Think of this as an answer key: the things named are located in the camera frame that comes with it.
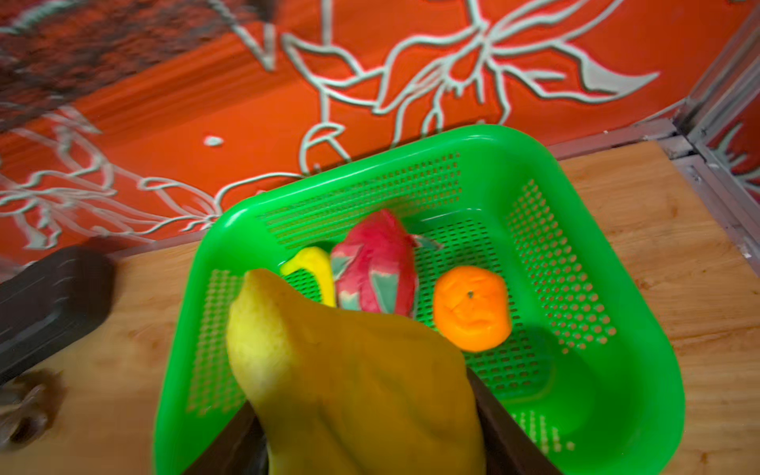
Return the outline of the metal clamp fitting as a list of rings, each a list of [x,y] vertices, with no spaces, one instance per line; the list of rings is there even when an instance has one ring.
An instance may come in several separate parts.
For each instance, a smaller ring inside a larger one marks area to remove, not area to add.
[[[1,386],[1,451],[27,447],[49,429],[63,405],[61,372],[24,373]]]

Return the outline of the yellow banana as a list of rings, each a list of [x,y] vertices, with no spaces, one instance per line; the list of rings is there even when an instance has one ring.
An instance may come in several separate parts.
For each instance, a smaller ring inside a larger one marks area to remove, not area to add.
[[[299,270],[310,273],[316,280],[323,305],[336,308],[336,289],[330,255],[320,247],[305,247],[279,268],[284,276]]]

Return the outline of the orange mandarin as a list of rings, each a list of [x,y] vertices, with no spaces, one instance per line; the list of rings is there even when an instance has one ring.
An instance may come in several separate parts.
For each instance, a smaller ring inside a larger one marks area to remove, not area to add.
[[[433,322],[464,352],[486,352],[500,346],[513,330],[505,280],[475,266],[447,271],[435,283]]]

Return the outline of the pink dragon fruit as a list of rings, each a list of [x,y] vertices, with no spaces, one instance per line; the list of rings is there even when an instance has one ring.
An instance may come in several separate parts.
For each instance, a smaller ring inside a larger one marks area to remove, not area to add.
[[[372,213],[332,249],[336,304],[344,310],[415,318],[420,287],[416,250],[442,247],[409,234],[389,209]]]

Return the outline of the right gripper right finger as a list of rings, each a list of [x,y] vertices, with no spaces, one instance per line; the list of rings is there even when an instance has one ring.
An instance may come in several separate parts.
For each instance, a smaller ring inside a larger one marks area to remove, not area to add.
[[[486,451],[488,475],[561,475],[561,471],[528,437],[470,368],[467,378],[473,390]]]

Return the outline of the green fruit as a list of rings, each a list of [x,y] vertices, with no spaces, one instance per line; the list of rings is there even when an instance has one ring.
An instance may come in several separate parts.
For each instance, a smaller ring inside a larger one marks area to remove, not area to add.
[[[464,356],[419,322],[328,307],[253,269],[226,344],[272,474],[487,469]]]

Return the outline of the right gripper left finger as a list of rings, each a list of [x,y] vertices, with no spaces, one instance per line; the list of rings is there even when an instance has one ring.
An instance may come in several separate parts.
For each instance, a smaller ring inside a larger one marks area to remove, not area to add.
[[[244,403],[184,474],[267,475],[267,438],[250,403]]]

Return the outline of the black plastic case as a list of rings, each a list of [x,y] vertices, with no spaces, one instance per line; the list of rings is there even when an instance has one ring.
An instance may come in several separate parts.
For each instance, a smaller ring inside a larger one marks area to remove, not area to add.
[[[1,284],[1,382],[100,327],[113,306],[116,264],[87,247],[60,249]]]

